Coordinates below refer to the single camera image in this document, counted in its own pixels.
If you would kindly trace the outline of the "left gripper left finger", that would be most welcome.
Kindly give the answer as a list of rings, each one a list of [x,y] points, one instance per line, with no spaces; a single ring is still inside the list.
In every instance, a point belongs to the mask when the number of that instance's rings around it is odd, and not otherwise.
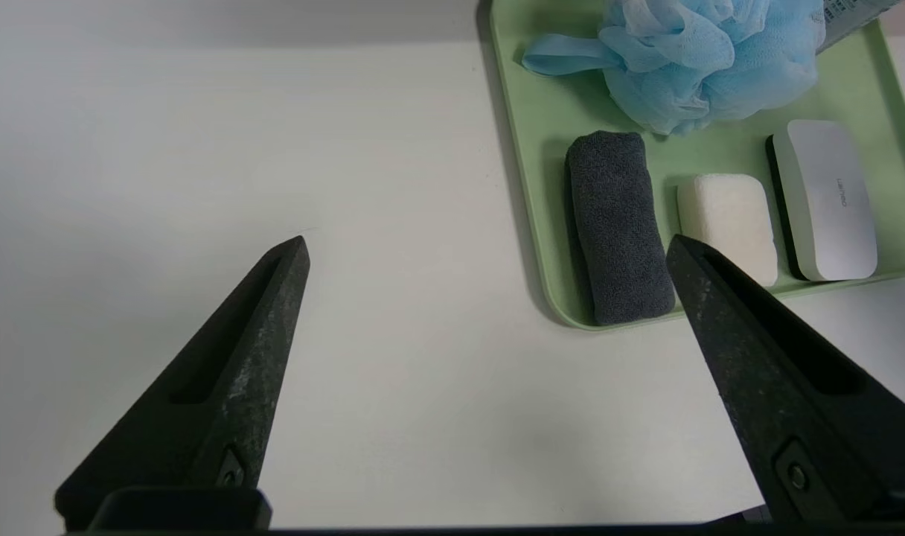
[[[67,532],[256,532],[258,480],[310,271],[269,249],[59,485]]]

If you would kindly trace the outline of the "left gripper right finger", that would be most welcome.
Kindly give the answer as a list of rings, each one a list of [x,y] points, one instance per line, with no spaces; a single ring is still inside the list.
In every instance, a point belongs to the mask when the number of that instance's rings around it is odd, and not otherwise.
[[[667,266],[776,522],[905,525],[905,403],[717,249]]]

